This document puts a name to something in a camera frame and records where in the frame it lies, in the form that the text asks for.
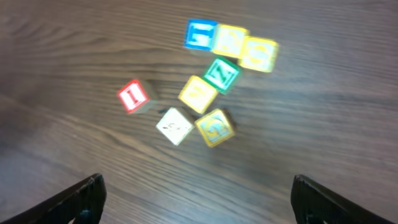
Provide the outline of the red I letter block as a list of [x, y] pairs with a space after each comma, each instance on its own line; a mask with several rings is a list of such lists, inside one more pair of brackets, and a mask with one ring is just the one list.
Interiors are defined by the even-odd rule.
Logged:
[[117, 96], [128, 114], [145, 113], [159, 101], [154, 87], [147, 80], [131, 80], [117, 93]]

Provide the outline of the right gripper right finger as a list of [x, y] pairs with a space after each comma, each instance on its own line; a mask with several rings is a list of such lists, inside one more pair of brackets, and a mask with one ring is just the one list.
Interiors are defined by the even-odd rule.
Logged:
[[393, 224], [305, 175], [296, 175], [290, 203], [298, 224]]

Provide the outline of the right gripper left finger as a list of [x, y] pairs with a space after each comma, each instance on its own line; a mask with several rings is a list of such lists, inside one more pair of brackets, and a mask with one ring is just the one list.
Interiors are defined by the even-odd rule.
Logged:
[[2, 224], [98, 224], [106, 196], [103, 176], [96, 173]]

